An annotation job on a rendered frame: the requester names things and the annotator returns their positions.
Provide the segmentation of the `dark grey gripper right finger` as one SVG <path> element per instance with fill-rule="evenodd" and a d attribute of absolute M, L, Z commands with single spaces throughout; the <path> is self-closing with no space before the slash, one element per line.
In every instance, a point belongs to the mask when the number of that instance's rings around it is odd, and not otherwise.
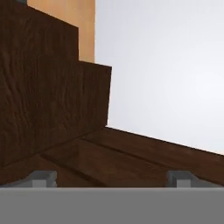
<path fill-rule="evenodd" d="M 221 185 L 196 177 L 190 171 L 168 171 L 167 186 L 174 188 L 221 188 Z"/>

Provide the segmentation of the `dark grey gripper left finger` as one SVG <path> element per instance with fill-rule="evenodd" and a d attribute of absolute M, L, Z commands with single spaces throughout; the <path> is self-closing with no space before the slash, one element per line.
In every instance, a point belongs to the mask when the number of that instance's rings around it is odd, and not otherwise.
<path fill-rule="evenodd" d="M 45 188 L 57 186 L 56 171 L 33 171 L 26 178 L 5 184 L 3 187 Z"/>

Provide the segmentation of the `dark wood cabinet run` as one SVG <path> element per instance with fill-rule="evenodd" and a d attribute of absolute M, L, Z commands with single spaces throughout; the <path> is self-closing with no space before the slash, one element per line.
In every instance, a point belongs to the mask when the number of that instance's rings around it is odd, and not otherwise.
<path fill-rule="evenodd" d="M 224 156 L 104 128 L 0 168 L 0 185 L 55 170 L 59 187 L 164 187 L 168 171 L 224 186 Z"/>

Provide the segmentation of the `tall dark wood cabinet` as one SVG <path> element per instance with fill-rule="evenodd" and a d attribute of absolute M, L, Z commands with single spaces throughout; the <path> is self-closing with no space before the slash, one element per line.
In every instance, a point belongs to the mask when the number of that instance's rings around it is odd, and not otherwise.
<path fill-rule="evenodd" d="M 0 0 L 0 167 L 106 126 L 111 69 L 79 59 L 79 30 Z"/>

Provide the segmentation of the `light orange wood panel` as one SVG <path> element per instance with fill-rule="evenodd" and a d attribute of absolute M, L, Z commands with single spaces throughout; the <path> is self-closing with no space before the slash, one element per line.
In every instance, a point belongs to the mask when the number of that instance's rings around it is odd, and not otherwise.
<path fill-rule="evenodd" d="M 27 0 L 43 11 L 79 28 L 79 59 L 95 62 L 95 0 Z"/>

